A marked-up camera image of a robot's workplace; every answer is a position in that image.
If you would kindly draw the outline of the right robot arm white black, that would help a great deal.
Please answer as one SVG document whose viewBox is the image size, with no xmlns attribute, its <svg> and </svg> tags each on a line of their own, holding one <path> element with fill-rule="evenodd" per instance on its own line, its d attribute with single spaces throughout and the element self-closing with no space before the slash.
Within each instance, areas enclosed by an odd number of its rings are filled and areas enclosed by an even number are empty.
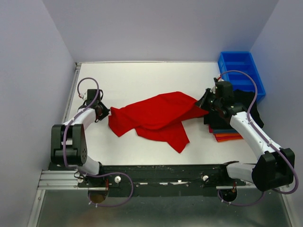
<svg viewBox="0 0 303 227">
<path fill-rule="evenodd" d="M 206 89 L 196 105 L 216 114 L 235 129 L 247 142 L 257 163 L 233 162 L 218 173 L 218 181 L 229 185 L 235 179 L 255 184 L 262 192 L 297 181 L 294 174 L 294 152 L 274 142 L 253 120 L 248 109 L 234 99 L 232 84 L 217 81 L 214 88 Z"/>
</svg>

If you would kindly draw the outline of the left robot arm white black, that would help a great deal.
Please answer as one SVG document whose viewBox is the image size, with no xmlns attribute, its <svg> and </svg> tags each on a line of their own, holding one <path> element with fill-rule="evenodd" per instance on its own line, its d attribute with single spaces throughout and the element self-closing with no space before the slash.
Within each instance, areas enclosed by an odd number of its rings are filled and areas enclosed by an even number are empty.
<svg viewBox="0 0 303 227">
<path fill-rule="evenodd" d="M 76 115 L 63 124 L 55 124 L 51 130 L 51 162 L 88 174 L 95 187 L 104 183 L 105 175 L 102 164 L 88 155 L 85 130 L 109 115 L 102 98 L 102 90 L 87 90 Z"/>
</svg>

